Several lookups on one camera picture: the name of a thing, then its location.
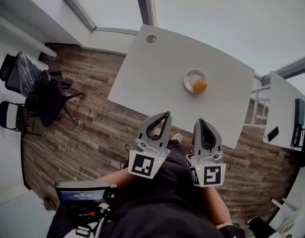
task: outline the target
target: railing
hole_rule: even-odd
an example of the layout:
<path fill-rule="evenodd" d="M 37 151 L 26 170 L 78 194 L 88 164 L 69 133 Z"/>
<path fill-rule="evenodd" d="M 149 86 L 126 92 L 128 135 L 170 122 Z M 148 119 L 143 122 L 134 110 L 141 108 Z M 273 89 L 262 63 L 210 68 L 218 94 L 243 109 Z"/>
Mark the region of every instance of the railing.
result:
<path fill-rule="evenodd" d="M 245 123 L 245 127 L 255 127 L 255 128 L 260 128 L 260 129 L 265 129 L 266 125 L 259 125 L 255 124 L 256 119 L 261 119 L 261 120 L 267 120 L 267 116 L 265 116 L 265 110 L 266 110 L 266 102 L 269 102 L 269 98 L 259 98 L 259 92 L 270 89 L 270 85 L 266 85 L 263 87 L 260 87 L 256 90 L 252 91 L 252 94 L 255 93 L 255 103 L 254 103 L 254 111 L 253 111 L 253 116 L 252 116 L 252 121 L 250 124 Z M 258 109 L 258 102 L 263 102 L 263 111 L 262 111 L 262 116 L 257 115 L 257 109 Z"/>

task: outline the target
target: white table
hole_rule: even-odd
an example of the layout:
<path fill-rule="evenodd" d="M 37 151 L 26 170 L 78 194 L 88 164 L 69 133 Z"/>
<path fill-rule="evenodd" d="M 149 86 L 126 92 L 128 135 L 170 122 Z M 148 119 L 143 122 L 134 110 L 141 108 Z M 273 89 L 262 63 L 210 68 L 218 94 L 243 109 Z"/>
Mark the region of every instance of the white table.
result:
<path fill-rule="evenodd" d="M 305 102 L 305 96 L 276 72 L 270 73 L 270 102 L 263 141 L 265 143 L 301 151 L 301 147 L 291 146 L 295 121 L 295 99 Z M 279 134 L 268 142 L 267 135 L 275 128 Z"/>
<path fill-rule="evenodd" d="M 146 41 L 155 35 L 156 41 Z M 183 76 L 202 70 L 208 87 L 188 92 Z M 110 101 L 148 116 L 171 111 L 172 125 L 193 132 L 203 118 L 221 134 L 223 144 L 236 147 L 253 86 L 254 70 L 230 55 L 189 37 L 143 25 L 117 75 Z"/>
<path fill-rule="evenodd" d="M 305 167 L 300 168 L 287 199 L 299 207 L 301 212 L 295 218 L 295 225 L 285 232 L 285 235 L 292 234 L 293 238 L 305 237 Z M 286 218 L 292 215 L 292 212 L 293 209 L 284 203 L 269 225 L 273 229 L 277 229 Z"/>

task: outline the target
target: office chair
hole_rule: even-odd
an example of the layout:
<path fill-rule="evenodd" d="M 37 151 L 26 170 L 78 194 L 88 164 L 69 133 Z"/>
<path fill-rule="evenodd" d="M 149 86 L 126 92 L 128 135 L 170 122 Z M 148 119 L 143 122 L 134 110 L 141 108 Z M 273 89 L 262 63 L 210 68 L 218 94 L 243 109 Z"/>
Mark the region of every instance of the office chair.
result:
<path fill-rule="evenodd" d="M 14 69 L 16 57 L 9 54 L 6 55 L 0 68 L 0 79 L 5 82 L 7 90 L 20 94 L 20 82 L 17 70 Z"/>
<path fill-rule="evenodd" d="M 26 99 L 25 106 L 29 110 L 37 110 L 44 127 L 50 126 L 54 120 L 57 120 L 62 108 L 75 125 L 79 124 L 78 120 L 70 113 L 66 101 L 79 95 L 85 97 L 85 93 L 79 92 L 66 96 L 65 88 L 62 88 L 60 82 L 54 82 L 48 85 L 47 88 L 42 88 L 41 91 L 30 94 Z"/>
<path fill-rule="evenodd" d="M 7 127 L 6 118 L 7 118 L 8 106 L 10 104 L 13 104 L 13 105 L 17 106 L 15 128 Z M 23 107 L 23 104 L 12 103 L 12 102 L 9 102 L 9 101 L 3 101 L 0 104 L 0 126 L 2 126 L 5 129 L 18 131 L 22 135 L 25 135 L 26 133 L 32 134 L 32 135 L 37 135 L 37 136 L 41 135 L 41 134 L 33 133 L 34 132 L 34 125 L 35 125 L 35 116 L 36 116 L 36 114 L 30 114 L 30 116 L 29 116 L 29 114 L 27 113 L 27 110 Z M 32 132 L 27 132 L 27 127 L 29 126 L 28 117 L 34 117 Z"/>
<path fill-rule="evenodd" d="M 19 61 L 18 56 L 21 54 L 19 52 L 16 57 L 7 54 L 0 69 L 0 78 L 5 81 L 6 89 L 19 94 L 21 94 L 19 68 L 15 66 L 15 63 Z M 33 62 L 28 57 L 26 57 L 26 62 L 31 68 L 34 67 Z M 77 93 L 66 97 L 64 90 L 71 87 L 72 80 L 63 78 L 61 71 L 49 69 L 37 73 L 39 73 L 39 76 L 37 77 L 35 74 L 35 79 L 39 78 L 39 81 L 36 82 L 34 90 L 28 93 L 26 98 L 25 108 L 27 111 L 38 112 L 42 124 L 48 127 L 54 120 L 57 120 L 57 116 L 63 107 L 73 123 L 78 124 L 77 119 L 71 115 L 65 102 L 78 95 L 86 96 L 86 94 Z"/>

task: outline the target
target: person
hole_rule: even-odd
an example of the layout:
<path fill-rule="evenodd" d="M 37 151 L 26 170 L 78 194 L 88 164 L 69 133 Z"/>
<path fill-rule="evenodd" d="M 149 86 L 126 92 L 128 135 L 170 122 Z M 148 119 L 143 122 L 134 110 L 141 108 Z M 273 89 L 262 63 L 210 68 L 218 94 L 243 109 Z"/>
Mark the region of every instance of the person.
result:
<path fill-rule="evenodd" d="M 170 154 L 153 179 L 130 174 L 128 169 L 99 179 L 116 184 L 119 190 L 100 237 L 244 238 L 215 187 L 193 185 L 179 141 L 170 140 L 167 148 Z M 62 238 L 77 226 L 60 205 L 47 238 Z"/>

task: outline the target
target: power cord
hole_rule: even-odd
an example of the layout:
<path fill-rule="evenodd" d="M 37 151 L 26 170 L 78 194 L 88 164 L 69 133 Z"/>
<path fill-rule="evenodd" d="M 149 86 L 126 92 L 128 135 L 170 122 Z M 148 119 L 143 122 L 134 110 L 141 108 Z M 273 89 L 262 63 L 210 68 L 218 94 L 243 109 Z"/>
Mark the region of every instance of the power cord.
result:
<path fill-rule="evenodd" d="M 246 231 L 245 229 L 243 229 L 243 228 L 241 227 L 240 224 L 238 224 L 238 223 L 235 222 L 235 223 L 233 223 L 233 225 L 234 225 L 235 227 L 240 228 L 241 230 L 243 230 L 250 238 L 252 238 L 252 236 L 250 236 L 250 234 L 247 233 L 247 231 Z"/>
<path fill-rule="evenodd" d="M 130 152 L 130 147 L 129 147 L 129 145 L 128 144 L 125 144 L 125 148 L 126 148 L 126 150 L 127 150 L 127 153 L 128 153 L 128 160 L 129 160 L 129 152 Z M 120 170 L 122 170 L 122 162 L 123 161 L 121 161 L 120 163 L 119 163 L 119 169 Z"/>
<path fill-rule="evenodd" d="M 52 155 L 50 152 L 48 152 L 47 150 L 45 150 L 45 149 L 41 148 L 40 146 L 34 144 L 33 142 L 30 142 L 30 141 L 28 141 L 27 139 L 24 139 L 24 138 L 21 138 L 21 139 L 24 140 L 24 141 L 26 141 L 26 142 L 28 142 L 28 143 L 31 143 L 31 144 L 35 145 L 36 147 L 38 147 L 39 149 L 41 149 L 41 150 L 43 150 L 43 151 L 49 153 L 53 158 L 55 158 L 55 159 L 58 160 L 59 162 L 65 164 L 67 167 L 71 168 L 71 169 L 74 170 L 75 172 L 78 172 L 79 174 L 82 174 L 83 176 L 85 176 L 85 177 L 87 177 L 87 178 L 90 178 L 91 180 L 95 180 L 95 179 L 93 179 L 93 178 L 91 178 L 91 177 L 85 175 L 84 173 L 81 173 L 80 171 L 77 171 L 77 170 L 74 169 L 73 167 L 71 167 L 71 166 L 69 166 L 68 164 L 64 163 L 63 161 L 61 161 L 60 159 L 58 159 L 58 158 L 56 158 L 54 155 Z"/>

